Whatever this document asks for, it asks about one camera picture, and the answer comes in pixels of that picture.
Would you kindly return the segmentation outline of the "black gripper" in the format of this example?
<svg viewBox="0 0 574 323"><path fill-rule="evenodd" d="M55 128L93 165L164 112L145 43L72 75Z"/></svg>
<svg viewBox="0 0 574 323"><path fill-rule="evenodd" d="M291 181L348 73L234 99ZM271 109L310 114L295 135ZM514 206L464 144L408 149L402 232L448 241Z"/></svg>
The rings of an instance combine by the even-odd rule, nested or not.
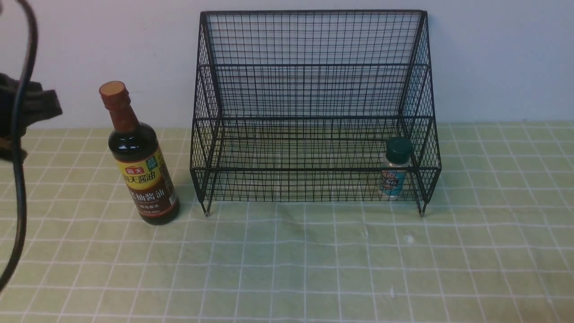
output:
<svg viewBox="0 0 574 323"><path fill-rule="evenodd" d="M0 74L0 158L7 162L13 161L12 147L12 113L13 102L19 81L10 76ZM44 90L39 82L31 81L26 90L25 99L21 106L22 129L18 136L26 134L27 127L33 123L52 119L63 114L59 98L55 90Z"/></svg>

